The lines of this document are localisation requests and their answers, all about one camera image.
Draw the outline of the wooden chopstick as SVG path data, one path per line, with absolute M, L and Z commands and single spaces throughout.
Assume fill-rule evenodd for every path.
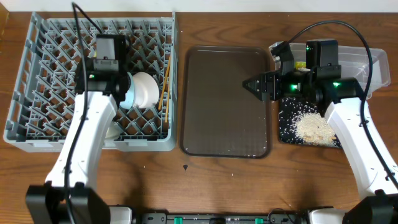
M 158 110 L 162 109 L 162 102 L 163 102 L 163 97 L 164 97 L 164 93 L 165 93 L 165 88 L 166 88 L 166 84 L 167 84 L 167 80 L 170 74 L 170 67 L 171 67 L 171 59 L 172 57 L 169 57 L 168 63 L 167 63 L 167 69 L 165 72 L 165 77 L 164 77 L 164 81 L 163 81 L 163 86 L 162 86 L 162 91 L 160 94 L 160 101 L 159 101 L 159 105 L 158 105 Z
M 165 111 L 165 122 L 169 122 L 169 105 L 170 105 L 170 90 L 167 92 L 167 101 L 166 101 L 166 111 Z

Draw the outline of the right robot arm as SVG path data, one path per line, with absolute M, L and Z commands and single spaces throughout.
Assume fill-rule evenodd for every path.
M 306 67 L 298 69 L 287 42 L 271 50 L 278 70 L 243 81 L 259 100 L 305 98 L 316 104 L 335 132 L 353 170 L 360 202 L 345 212 L 336 208 L 308 211 L 308 223 L 397 223 L 397 164 L 371 118 L 367 93 L 354 77 L 343 78 L 335 39 L 306 43 Z

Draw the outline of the light blue bowl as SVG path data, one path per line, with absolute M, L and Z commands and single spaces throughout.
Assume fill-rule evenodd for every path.
M 134 99 L 135 99 L 135 86 L 133 76 L 130 72 L 127 72 L 127 77 L 129 80 L 129 86 L 127 92 L 125 94 L 125 100 L 120 102 L 119 106 L 122 109 L 129 110 L 134 106 Z

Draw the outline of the small white cup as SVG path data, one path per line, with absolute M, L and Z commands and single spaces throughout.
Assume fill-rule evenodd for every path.
M 120 137 L 121 130 L 115 122 L 111 122 L 105 135 L 105 140 L 115 140 Z

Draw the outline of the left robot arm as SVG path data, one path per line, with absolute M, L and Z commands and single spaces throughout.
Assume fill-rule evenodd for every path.
M 96 193 L 97 168 L 108 128 L 133 86 L 127 72 L 131 41 L 99 34 L 96 56 L 80 62 L 75 108 L 62 151 L 44 184 L 30 185 L 25 203 L 34 223 L 134 223 L 128 206 L 107 205 Z

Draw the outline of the white bowl with food scraps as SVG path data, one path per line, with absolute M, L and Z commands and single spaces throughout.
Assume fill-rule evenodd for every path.
M 150 108 L 159 101 L 159 86 L 155 79 L 145 72 L 132 76 L 134 82 L 134 107 Z

